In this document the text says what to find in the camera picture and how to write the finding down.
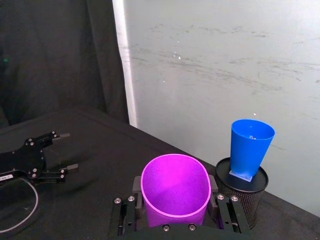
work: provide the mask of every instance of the blue plastic cup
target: blue plastic cup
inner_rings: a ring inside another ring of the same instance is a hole
[[[276,132],[268,124],[241,119],[231,125],[230,167],[234,174],[253,177],[274,138]]]

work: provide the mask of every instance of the black table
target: black table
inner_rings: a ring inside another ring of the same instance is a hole
[[[0,234],[0,239],[106,239],[113,198],[130,194],[134,177],[154,157],[184,153],[88,108],[4,128],[0,130],[0,152],[17,149],[26,138],[53,130],[71,136],[45,148],[48,167],[79,163],[79,172],[67,175],[65,184],[38,185],[40,202],[35,214],[22,227]],[[212,165],[204,165],[214,174]],[[34,204],[32,190],[19,180],[0,188],[0,196],[0,229],[23,219]],[[267,192],[257,215],[252,230],[256,240],[320,240],[319,217]]]

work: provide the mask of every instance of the mesh cylinder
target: mesh cylinder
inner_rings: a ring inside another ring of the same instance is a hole
[[[215,180],[219,193],[226,197],[237,196],[241,202],[244,215],[249,228],[252,229],[257,223],[257,208],[261,196],[268,185],[267,173],[259,168],[258,173],[251,182],[229,174],[230,158],[225,158],[216,165]]]

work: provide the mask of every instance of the white wall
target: white wall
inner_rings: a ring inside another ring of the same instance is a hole
[[[124,12],[137,127],[215,165],[233,121],[267,122],[267,191],[320,216],[320,1],[124,0]]]

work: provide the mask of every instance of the translucent plastic cup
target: translucent plastic cup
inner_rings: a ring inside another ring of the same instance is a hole
[[[142,172],[141,190],[149,227],[203,223],[211,186],[205,167],[193,157],[154,158]]]

